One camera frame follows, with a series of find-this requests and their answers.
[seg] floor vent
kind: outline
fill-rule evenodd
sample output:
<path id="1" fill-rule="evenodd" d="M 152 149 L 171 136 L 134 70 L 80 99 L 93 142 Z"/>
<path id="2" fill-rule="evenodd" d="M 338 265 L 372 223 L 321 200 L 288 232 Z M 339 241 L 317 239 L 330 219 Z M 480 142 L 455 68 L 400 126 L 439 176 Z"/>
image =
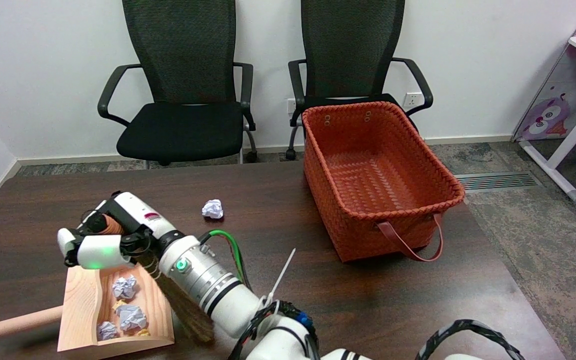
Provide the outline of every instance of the floor vent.
<path id="1" fill-rule="evenodd" d="M 542 186 L 542 183 L 530 171 L 466 173 L 455 177 L 466 189 L 467 194 Z"/>

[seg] power outlet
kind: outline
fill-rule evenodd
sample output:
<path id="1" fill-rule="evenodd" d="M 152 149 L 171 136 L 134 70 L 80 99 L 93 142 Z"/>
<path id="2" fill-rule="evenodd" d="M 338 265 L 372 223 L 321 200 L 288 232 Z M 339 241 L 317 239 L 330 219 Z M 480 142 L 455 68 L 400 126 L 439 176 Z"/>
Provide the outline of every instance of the power outlet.
<path id="1" fill-rule="evenodd" d="M 407 92 L 404 98 L 404 108 L 414 108 L 421 105 L 424 101 L 424 96 L 421 92 Z"/>
<path id="2" fill-rule="evenodd" d="M 294 98 L 288 98 L 286 99 L 286 112 L 288 112 L 288 115 L 292 115 L 295 110 L 297 110 L 297 102 L 295 101 Z"/>

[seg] orange woven basket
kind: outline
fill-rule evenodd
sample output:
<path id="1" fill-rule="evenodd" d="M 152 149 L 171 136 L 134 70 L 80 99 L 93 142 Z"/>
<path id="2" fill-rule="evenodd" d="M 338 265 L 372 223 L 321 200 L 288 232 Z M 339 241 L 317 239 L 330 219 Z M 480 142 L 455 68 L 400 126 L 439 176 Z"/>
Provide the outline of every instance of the orange woven basket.
<path id="1" fill-rule="evenodd" d="M 436 260 L 444 237 L 441 218 L 464 200 L 464 187 L 390 102 L 312 107 L 304 172 L 342 262 L 402 252 Z M 427 246 L 439 228 L 430 259 Z"/>

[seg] black office chair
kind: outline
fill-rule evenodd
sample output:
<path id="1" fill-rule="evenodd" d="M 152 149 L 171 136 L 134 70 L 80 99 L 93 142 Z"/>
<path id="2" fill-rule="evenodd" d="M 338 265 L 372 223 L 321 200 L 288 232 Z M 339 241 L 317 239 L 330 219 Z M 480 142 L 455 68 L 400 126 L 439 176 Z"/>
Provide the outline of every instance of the black office chair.
<path id="1" fill-rule="evenodd" d="M 240 152 L 246 132 L 246 160 L 256 161 L 253 66 L 233 62 L 235 0 L 123 0 L 123 12 L 140 63 L 114 69 L 97 105 L 101 117 L 126 127 L 119 154 L 146 160 L 146 167 L 227 157 Z M 242 68 L 240 102 L 233 66 Z M 110 114 L 108 103 L 133 68 L 143 68 L 154 102 L 128 122 Z"/>
<path id="2" fill-rule="evenodd" d="M 293 128 L 286 159 L 296 157 L 295 134 L 302 125 L 298 118 L 306 109 L 370 101 L 397 104 L 393 96 L 382 93 L 391 62 L 406 64 L 423 94 L 423 104 L 406 114 L 411 116 L 433 104 L 433 94 L 417 64 L 393 57 L 402 30 L 404 2 L 301 0 L 306 59 L 288 63 L 296 110 L 290 119 Z M 307 66 L 305 95 L 299 64 Z"/>

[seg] wooden dustpan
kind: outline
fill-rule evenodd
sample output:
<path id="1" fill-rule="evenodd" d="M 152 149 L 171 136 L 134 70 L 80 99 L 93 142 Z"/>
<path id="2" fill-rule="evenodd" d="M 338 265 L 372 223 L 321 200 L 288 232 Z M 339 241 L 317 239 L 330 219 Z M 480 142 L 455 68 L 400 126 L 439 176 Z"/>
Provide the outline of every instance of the wooden dustpan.
<path id="1" fill-rule="evenodd" d="M 130 305 L 146 315 L 150 335 L 137 336 L 119 328 L 119 317 L 112 309 L 117 299 L 112 285 L 120 277 L 137 278 L 137 292 Z M 174 344 L 170 305 L 155 280 L 141 265 L 112 270 L 68 269 L 63 305 L 0 321 L 0 337 L 59 321 L 57 351 L 68 358 L 98 360 Z M 98 325 L 104 321 L 117 326 L 118 335 L 97 340 Z"/>

